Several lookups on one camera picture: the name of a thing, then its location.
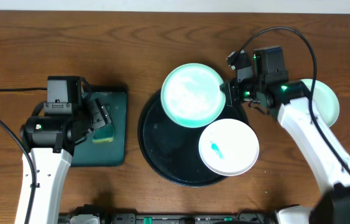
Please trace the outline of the light green plate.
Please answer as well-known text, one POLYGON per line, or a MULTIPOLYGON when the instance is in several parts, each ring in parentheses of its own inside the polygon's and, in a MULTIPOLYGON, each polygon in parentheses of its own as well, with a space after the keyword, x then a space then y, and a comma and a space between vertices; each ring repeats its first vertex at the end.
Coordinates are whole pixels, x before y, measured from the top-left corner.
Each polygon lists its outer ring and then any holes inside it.
POLYGON ((340 112, 339 100, 335 92, 325 83, 317 80, 313 91, 313 101, 322 120, 331 127, 338 119, 340 112))
POLYGON ((186 128, 212 123, 223 111, 226 97, 219 73, 201 63, 187 63, 172 70, 162 84, 160 101, 165 114, 186 128))

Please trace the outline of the green yellow sponge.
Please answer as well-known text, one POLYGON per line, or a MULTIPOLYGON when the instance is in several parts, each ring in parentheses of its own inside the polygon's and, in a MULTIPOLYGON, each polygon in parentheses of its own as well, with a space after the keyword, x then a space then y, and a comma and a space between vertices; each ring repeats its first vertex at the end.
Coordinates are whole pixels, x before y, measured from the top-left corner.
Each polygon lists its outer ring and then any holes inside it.
POLYGON ((93 143, 99 144, 111 142, 114 140, 115 130, 112 124, 107 124, 102 128, 96 129, 93 134, 93 143))

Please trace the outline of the light green plate top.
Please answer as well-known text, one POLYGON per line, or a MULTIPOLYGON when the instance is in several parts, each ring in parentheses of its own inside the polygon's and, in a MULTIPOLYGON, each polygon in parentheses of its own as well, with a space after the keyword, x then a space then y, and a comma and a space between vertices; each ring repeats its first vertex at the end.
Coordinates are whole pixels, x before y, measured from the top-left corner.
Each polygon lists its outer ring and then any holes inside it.
POLYGON ((322 120, 331 127, 338 119, 340 112, 339 100, 335 92, 325 83, 317 80, 313 91, 313 101, 322 120))

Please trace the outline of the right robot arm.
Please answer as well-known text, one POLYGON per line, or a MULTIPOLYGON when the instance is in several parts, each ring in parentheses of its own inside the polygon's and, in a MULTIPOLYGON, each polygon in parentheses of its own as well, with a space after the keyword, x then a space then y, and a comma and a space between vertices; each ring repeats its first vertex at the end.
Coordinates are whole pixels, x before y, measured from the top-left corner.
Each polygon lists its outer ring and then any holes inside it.
POLYGON ((275 223, 350 223, 350 155, 323 121, 313 89, 288 81, 287 71, 270 75, 246 74, 220 85, 226 103, 258 103, 295 141, 321 192, 314 208, 300 205, 277 210, 275 223))

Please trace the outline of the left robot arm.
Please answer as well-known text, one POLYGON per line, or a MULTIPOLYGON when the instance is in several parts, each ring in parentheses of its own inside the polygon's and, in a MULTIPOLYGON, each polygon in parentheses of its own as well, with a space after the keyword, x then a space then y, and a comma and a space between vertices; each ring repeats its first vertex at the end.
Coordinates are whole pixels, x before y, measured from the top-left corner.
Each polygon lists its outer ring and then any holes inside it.
POLYGON ((110 166, 106 142, 115 137, 110 105, 41 102, 21 129, 25 154, 16 223, 58 223, 70 166, 110 166))

